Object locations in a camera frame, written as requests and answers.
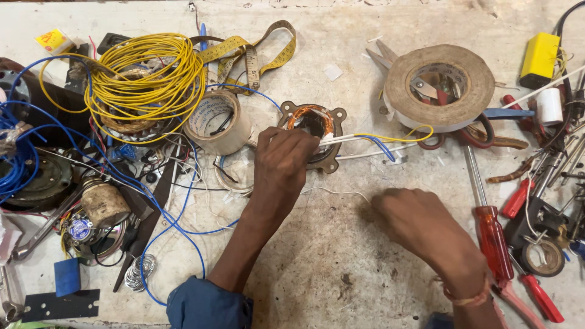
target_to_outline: spanner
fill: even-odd
[[[6,313],[6,321],[16,322],[20,320],[22,311],[25,309],[22,305],[16,304],[10,297],[10,285],[8,283],[8,275],[6,274],[6,266],[0,265],[0,297],[2,299],[2,308]]]
[[[65,201],[55,210],[55,212],[49,217],[49,219],[44,223],[44,225],[39,228],[37,233],[30,238],[29,242],[25,245],[22,245],[18,248],[14,248],[12,251],[12,260],[13,261],[21,261],[25,257],[27,257],[31,251],[38,246],[41,240],[51,231],[51,227],[55,225],[55,223],[63,216],[63,214],[71,208],[71,206],[81,197],[81,193],[83,192],[83,187],[80,184],[72,194],[70,194]]]

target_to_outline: yellow measuring tape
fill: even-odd
[[[260,70],[257,70],[258,67],[258,58],[256,54],[256,47],[264,40],[268,35],[270,35],[274,30],[285,28],[289,30],[292,34],[291,40],[288,42],[286,47],[281,50],[281,52],[276,56],[274,60],[269,62],[268,64],[264,65]],[[191,38],[193,43],[196,43],[198,38]],[[297,47],[297,32],[295,31],[294,27],[291,23],[287,22],[286,20],[279,20],[278,22],[272,23],[264,36],[262,36],[258,41],[249,43],[245,41],[244,38],[240,36],[232,36],[227,38],[226,40],[222,41],[220,44],[217,44],[213,47],[210,47],[200,53],[198,53],[199,57],[203,60],[204,63],[209,63],[210,61],[214,61],[219,59],[218,64],[218,81],[219,83],[228,83],[228,84],[237,84],[243,87],[248,87],[251,89],[258,89],[260,86],[260,76],[264,74],[267,70],[271,70],[273,68],[281,67],[286,62],[288,62]],[[235,50],[233,54],[228,57],[224,57],[226,54]],[[248,76],[248,83],[244,84],[238,82],[232,78],[228,77],[228,74],[235,62],[237,62],[242,55],[246,54],[246,71]],[[229,89],[234,89],[235,87],[226,86]],[[250,95],[251,91],[246,91],[244,89],[233,90],[232,92],[242,93],[244,95]]]

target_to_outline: man's right hand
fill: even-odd
[[[390,239],[429,264],[456,298],[481,290],[489,271],[486,259],[435,193],[387,189],[372,206]]]

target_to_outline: small box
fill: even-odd
[[[75,43],[69,39],[60,29],[55,29],[35,38],[51,55],[62,54],[73,46]]]
[[[520,85],[538,89],[552,81],[560,37],[538,33],[530,39],[520,74]]]

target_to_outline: dirty white table surface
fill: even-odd
[[[367,40],[383,35],[382,41],[397,54],[435,44],[462,46],[481,56],[496,81],[517,84],[528,39],[538,32],[551,32],[563,12],[576,1],[553,0],[235,0],[195,1],[199,22],[208,25],[218,37],[239,35],[248,41],[258,39],[269,24],[286,19],[297,30],[297,49],[284,67],[261,78],[260,90],[277,103],[315,103],[347,110],[343,130],[372,132],[399,137],[400,124],[379,113],[383,105],[378,93],[384,77],[372,60],[362,56],[366,47],[377,50]],[[84,2],[84,3],[1,3],[2,44],[0,56],[28,65],[47,53],[34,37],[60,28],[77,43],[97,43],[106,32],[127,36],[178,32],[197,35],[195,12],[187,11],[187,1]],[[574,54],[569,71],[583,64],[585,10],[573,13],[565,23],[563,45]],[[268,63],[290,39],[286,30],[273,33],[259,48]],[[323,73],[337,64],[343,75],[331,82]],[[67,63],[49,65],[47,80],[63,85]],[[242,70],[234,69],[233,74]],[[504,94],[521,97],[528,90],[496,88],[490,107],[501,105]],[[252,118],[254,137],[265,127],[275,125],[277,109],[259,95],[240,97]],[[536,149],[535,140],[520,132],[515,122],[494,122],[498,135],[526,139],[527,150],[491,148],[476,150],[482,177],[515,170]],[[367,142],[344,143],[340,154],[372,152]],[[327,187],[334,191],[359,191],[371,197],[387,187],[421,188],[436,193],[454,218],[475,237],[472,209],[475,200],[469,182],[462,148],[452,139],[435,151],[418,147],[401,152],[409,161],[389,166],[382,155],[341,162],[334,174],[311,171],[307,188]],[[216,187],[212,159],[200,154],[204,177]],[[544,199],[562,203],[574,188],[545,192]],[[488,202],[501,207],[499,185],[485,186]],[[174,193],[170,212],[177,215],[185,190]],[[205,209],[205,193],[191,193],[191,201],[181,219],[186,229],[216,229],[215,219]],[[225,192],[211,192],[211,208],[220,223],[236,219],[247,200],[237,198],[226,205]],[[358,195],[329,194],[312,190],[301,195],[282,227],[266,245],[245,293],[254,299],[255,328],[422,328],[433,311],[451,311],[441,288],[433,283],[435,273],[400,246],[390,242],[369,219],[369,205]],[[22,225],[26,220],[19,219]],[[162,219],[155,233],[167,224]],[[28,233],[35,229],[28,227]],[[209,273],[229,241],[230,231],[195,236],[206,273]],[[177,231],[170,230],[149,249],[158,261],[149,278],[153,294],[166,301],[168,294],[191,275],[201,277],[202,266],[192,245]],[[59,239],[50,234],[25,261],[11,265],[15,300],[24,296],[53,292],[53,263],[63,260]],[[115,268],[82,266],[82,288],[101,289],[99,316],[61,320],[75,328],[167,328],[165,308],[146,292],[134,293],[122,286],[112,293],[118,275]],[[550,328],[577,328],[584,320],[585,283],[583,265],[574,257],[563,272],[541,278],[566,321],[547,322]],[[526,290],[514,280],[516,292],[533,311],[538,312]],[[525,324],[505,303],[500,303],[510,328]]]

